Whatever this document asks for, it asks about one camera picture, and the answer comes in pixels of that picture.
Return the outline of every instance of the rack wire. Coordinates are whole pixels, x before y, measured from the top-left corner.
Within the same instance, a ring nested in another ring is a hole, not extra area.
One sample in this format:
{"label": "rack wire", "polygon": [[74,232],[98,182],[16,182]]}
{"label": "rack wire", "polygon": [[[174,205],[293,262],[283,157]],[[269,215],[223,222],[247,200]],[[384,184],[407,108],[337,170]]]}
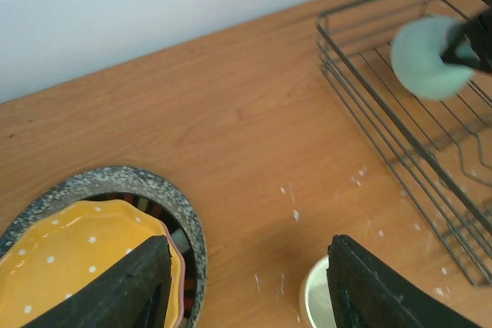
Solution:
{"label": "rack wire", "polygon": [[492,0],[359,0],[319,15],[321,70],[467,279],[492,286],[492,81],[446,101],[407,92],[391,41],[408,22],[468,19]]}

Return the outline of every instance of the wall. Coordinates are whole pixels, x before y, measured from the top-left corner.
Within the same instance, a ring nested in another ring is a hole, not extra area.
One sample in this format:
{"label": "wall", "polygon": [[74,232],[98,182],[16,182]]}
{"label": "wall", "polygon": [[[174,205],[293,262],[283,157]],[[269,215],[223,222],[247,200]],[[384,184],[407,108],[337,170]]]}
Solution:
{"label": "wall", "polygon": [[307,0],[0,0],[0,102]]}

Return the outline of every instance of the wooden table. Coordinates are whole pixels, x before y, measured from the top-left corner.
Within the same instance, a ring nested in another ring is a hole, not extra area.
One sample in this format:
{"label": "wooden table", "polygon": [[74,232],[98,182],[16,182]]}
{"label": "wooden table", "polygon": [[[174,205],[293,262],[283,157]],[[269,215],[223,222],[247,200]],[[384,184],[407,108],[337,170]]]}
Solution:
{"label": "wooden table", "polygon": [[175,183],[201,218],[200,326],[298,326],[301,281],[335,234],[490,326],[492,290],[466,281],[414,205],[394,206],[401,187],[325,87],[315,17],[347,1],[309,2],[0,105],[0,230],[65,178],[131,164]]}

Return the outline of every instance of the cup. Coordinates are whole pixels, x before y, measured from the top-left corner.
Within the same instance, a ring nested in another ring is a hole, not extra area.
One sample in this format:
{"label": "cup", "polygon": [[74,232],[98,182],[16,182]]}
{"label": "cup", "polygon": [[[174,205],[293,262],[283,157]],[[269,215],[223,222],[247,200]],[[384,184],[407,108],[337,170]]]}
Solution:
{"label": "cup", "polygon": [[336,328],[328,289],[328,255],[320,259],[304,278],[299,293],[302,322],[312,328]]}

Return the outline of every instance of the gray speckled rim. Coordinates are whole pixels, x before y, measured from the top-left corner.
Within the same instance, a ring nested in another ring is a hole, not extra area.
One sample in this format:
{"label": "gray speckled rim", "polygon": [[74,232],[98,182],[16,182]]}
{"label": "gray speckled rim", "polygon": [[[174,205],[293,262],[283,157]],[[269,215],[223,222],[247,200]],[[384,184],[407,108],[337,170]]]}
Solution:
{"label": "gray speckled rim", "polygon": [[187,326],[196,326],[207,281],[207,250],[200,220],[186,197],[164,178],[137,167],[96,168],[54,186],[26,207],[0,237],[0,257],[35,222],[76,201],[97,194],[128,192],[147,197],[175,216],[191,243],[197,267],[197,293]]}

